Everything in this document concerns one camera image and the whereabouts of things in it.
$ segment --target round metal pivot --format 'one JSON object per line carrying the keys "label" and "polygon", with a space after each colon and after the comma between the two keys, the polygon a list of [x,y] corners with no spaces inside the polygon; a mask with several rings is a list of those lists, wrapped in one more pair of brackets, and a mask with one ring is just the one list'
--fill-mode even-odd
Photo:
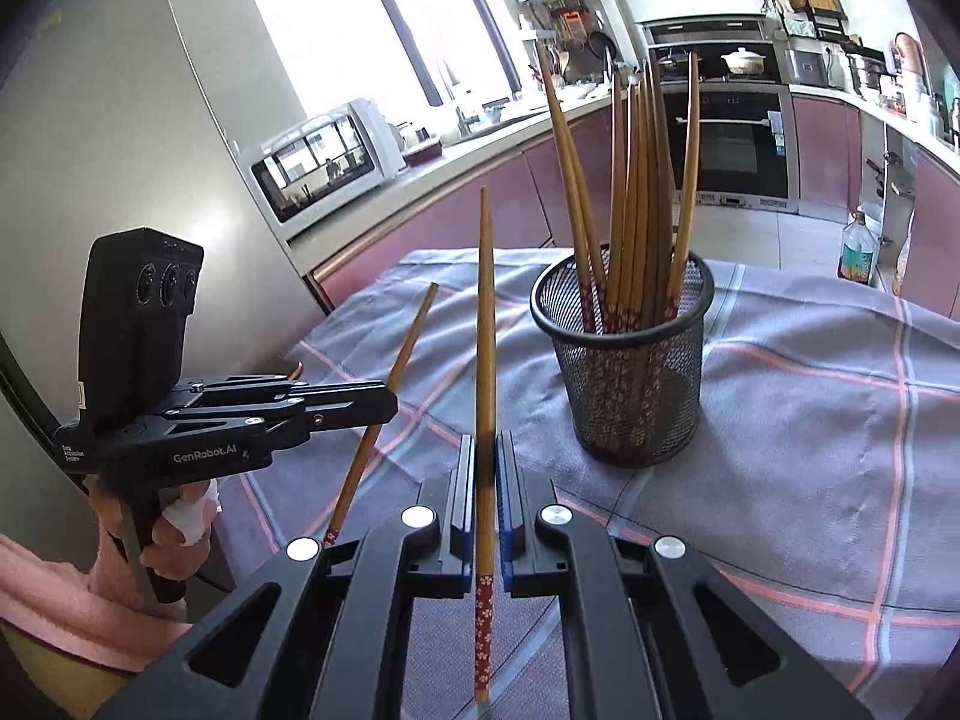
{"label": "round metal pivot", "polygon": [[654,549],[656,549],[656,553],[661,557],[677,560],[678,557],[685,555],[686,544],[676,536],[661,536],[654,543]]}
{"label": "round metal pivot", "polygon": [[294,541],[291,541],[287,544],[287,557],[290,560],[297,560],[298,562],[303,562],[304,560],[310,560],[311,557],[314,557],[318,552],[320,552],[320,544],[316,543],[312,538],[295,538]]}
{"label": "round metal pivot", "polygon": [[403,510],[403,514],[400,514],[400,519],[403,520],[403,524],[408,528],[425,528],[433,522],[435,516],[433,509],[429,507],[411,506],[409,509]]}
{"label": "round metal pivot", "polygon": [[550,506],[544,506],[541,511],[541,518],[544,522],[549,522],[551,525],[565,525],[573,519],[573,512],[567,507],[555,503]]}

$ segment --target hand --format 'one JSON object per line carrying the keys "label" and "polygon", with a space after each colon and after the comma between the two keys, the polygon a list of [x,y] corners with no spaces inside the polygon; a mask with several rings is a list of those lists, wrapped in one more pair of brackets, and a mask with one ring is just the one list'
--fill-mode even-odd
{"label": "hand", "polygon": [[[209,482],[194,482],[179,487],[181,498],[187,503],[195,503],[203,498],[209,487]],[[99,517],[107,532],[120,538],[120,521],[122,519],[120,501],[104,490],[94,480],[88,483],[90,490],[90,506]],[[184,534],[170,524],[164,517],[157,517],[152,530],[154,543],[149,544],[140,554],[140,562],[152,568],[164,579],[182,581],[189,579],[203,565],[210,554],[210,524],[217,515],[217,507],[213,501],[203,504],[203,537],[190,546],[184,546]]]}

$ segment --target pink cabinet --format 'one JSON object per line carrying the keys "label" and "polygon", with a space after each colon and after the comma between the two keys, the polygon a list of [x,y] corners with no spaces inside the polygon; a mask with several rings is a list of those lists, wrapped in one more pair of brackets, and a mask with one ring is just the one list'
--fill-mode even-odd
{"label": "pink cabinet", "polygon": [[[603,241],[610,232],[610,182],[613,163],[610,110],[605,108],[578,119],[570,125],[570,134],[580,156],[584,179],[587,180],[597,236]],[[558,247],[572,247],[573,235],[570,233],[570,220],[566,213],[563,177],[560,175],[560,162],[553,139],[525,149],[524,155],[534,177],[536,193],[544,206],[544,215],[555,244]]]}
{"label": "pink cabinet", "polygon": [[480,187],[493,201],[493,245],[536,248],[550,238],[536,185],[521,154],[453,191],[355,256],[323,281],[334,306],[418,248],[476,247],[480,238]]}
{"label": "pink cabinet", "polygon": [[960,319],[960,180],[921,151],[917,158],[917,201],[910,257],[901,297],[925,309]]}
{"label": "pink cabinet", "polygon": [[[856,163],[851,165],[851,119],[843,103],[793,98],[800,151],[800,198],[838,208],[850,207],[860,196],[860,128],[856,127]],[[856,193],[853,194],[853,174]]]}

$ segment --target yellow fabric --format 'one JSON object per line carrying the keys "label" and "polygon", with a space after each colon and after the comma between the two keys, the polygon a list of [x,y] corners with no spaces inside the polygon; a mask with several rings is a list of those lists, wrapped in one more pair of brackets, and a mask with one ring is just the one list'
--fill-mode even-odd
{"label": "yellow fabric", "polygon": [[132,675],[92,665],[21,634],[0,621],[13,654],[37,689],[76,720],[88,720]]}

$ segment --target white bandage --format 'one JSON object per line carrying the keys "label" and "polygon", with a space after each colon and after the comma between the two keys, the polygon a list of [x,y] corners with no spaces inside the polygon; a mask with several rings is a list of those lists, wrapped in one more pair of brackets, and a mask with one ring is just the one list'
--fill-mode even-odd
{"label": "white bandage", "polygon": [[193,503],[187,503],[182,498],[176,499],[166,509],[163,510],[163,517],[177,530],[184,534],[184,546],[196,544],[208,528],[209,522],[203,521],[203,510],[212,501],[219,514],[220,498],[217,494],[217,480],[211,479],[206,493],[203,497]]}

